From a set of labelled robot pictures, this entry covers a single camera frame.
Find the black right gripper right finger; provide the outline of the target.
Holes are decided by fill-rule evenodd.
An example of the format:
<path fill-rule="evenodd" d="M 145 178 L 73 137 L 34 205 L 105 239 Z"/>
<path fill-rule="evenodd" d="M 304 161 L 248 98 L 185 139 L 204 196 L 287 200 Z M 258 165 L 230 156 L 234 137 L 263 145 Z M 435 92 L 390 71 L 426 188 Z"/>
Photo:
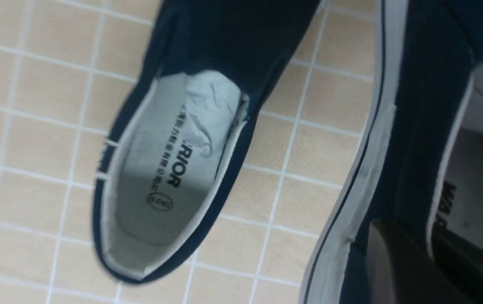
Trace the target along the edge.
<path fill-rule="evenodd" d="M 483 250 L 440 226 L 432 231 L 436 264 L 476 304 L 483 304 Z"/>

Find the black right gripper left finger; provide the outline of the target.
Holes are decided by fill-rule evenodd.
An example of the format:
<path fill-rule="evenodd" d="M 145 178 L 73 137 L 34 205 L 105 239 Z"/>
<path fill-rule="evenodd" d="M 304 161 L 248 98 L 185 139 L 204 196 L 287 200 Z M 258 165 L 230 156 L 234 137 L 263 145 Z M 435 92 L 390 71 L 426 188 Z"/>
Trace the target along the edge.
<path fill-rule="evenodd" d="M 398 225 L 369 225 L 366 271 L 372 304 L 473 304 Z"/>

